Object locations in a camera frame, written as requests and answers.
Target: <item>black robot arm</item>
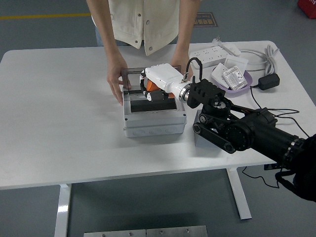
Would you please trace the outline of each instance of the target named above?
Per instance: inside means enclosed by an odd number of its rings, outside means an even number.
[[[195,133],[230,154],[249,148],[260,152],[287,169],[276,174],[282,185],[316,202],[316,135],[305,140],[276,128],[277,120],[267,108],[234,105],[225,91],[206,79],[192,83],[187,103],[191,108],[203,104],[199,122],[193,125]],[[283,179],[293,174],[293,183]]]

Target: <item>hand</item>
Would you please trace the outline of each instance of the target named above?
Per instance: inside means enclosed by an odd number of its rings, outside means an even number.
[[[181,52],[175,52],[173,54],[173,57],[171,59],[170,64],[172,66],[180,65],[181,66],[181,74],[184,75],[186,68],[187,68],[188,61],[189,61],[189,53],[188,53],[188,51],[183,50]],[[192,76],[193,76],[193,71],[192,71],[192,68],[190,65],[189,66],[188,80],[190,80]]]
[[[123,105],[123,97],[119,85],[123,85],[123,81],[119,80],[119,77],[122,69],[125,68],[127,68],[127,63],[120,53],[108,58],[107,82],[113,95],[121,105]]]

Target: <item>black power adapter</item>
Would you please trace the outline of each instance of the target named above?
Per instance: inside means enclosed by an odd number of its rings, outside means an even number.
[[[258,85],[254,87],[258,87],[261,90],[267,90],[278,85],[280,85],[280,78],[276,73],[273,73],[262,78],[259,78]]]

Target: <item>red object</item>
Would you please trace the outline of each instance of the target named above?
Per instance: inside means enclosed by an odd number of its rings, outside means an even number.
[[[297,5],[310,18],[316,18],[316,0],[299,0]]]

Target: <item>purple tray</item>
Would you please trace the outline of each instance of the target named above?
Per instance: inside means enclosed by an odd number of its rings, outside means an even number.
[[[239,90],[229,90],[227,89],[226,87],[223,87],[220,83],[218,83],[216,80],[213,80],[214,81],[214,84],[216,84],[220,89],[226,91],[227,93],[237,93],[237,92],[241,92],[243,90],[247,90],[251,84],[252,84],[252,77],[251,75],[249,74],[249,72],[245,71],[243,76],[245,77],[246,81],[247,81],[247,86],[239,89]]]

